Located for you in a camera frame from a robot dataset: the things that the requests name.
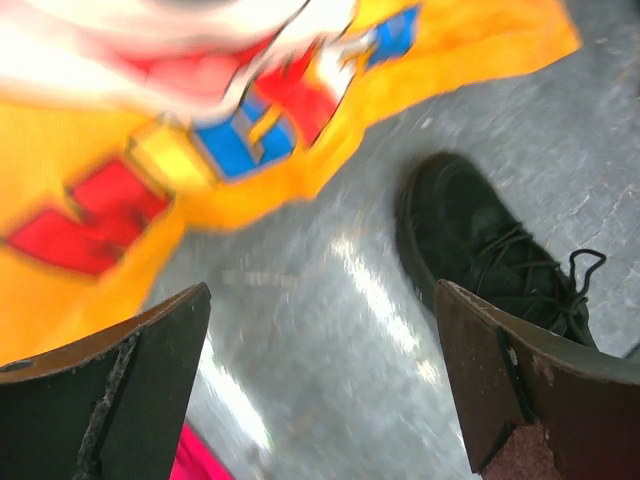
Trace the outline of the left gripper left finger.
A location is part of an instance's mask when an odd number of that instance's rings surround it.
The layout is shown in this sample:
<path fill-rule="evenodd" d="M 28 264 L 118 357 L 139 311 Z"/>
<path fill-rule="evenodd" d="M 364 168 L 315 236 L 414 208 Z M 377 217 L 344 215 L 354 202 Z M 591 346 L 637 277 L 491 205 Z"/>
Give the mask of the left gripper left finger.
<path fill-rule="evenodd" d="M 167 479 L 206 337 L 195 284 L 71 344 L 1 368 L 4 479 Z"/>

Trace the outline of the black sneaker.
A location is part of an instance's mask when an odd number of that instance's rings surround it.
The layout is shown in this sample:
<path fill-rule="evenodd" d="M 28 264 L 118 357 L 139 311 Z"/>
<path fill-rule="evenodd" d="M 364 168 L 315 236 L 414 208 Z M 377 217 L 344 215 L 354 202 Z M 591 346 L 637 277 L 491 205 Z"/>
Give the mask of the black sneaker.
<path fill-rule="evenodd" d="M 399 199 L 396 238 L 400 260 L 422 303 L 434 307 L 438 281 L 451 281 L 498 309 L 587 347 L 587 292 L 518 221 L 489 180 L 464 156 L 440 152 L 409 176 Z"/>

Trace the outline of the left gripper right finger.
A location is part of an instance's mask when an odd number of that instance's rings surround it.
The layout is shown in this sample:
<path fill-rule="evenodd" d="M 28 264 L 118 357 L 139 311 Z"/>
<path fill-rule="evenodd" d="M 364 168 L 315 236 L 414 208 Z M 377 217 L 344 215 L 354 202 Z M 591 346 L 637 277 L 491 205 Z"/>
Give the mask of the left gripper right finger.
<path fill-rule="evenodd" d="M 443 356 L 473 472 L 484 479 L 636 479 L 639 366 L 435 289 Z"/>

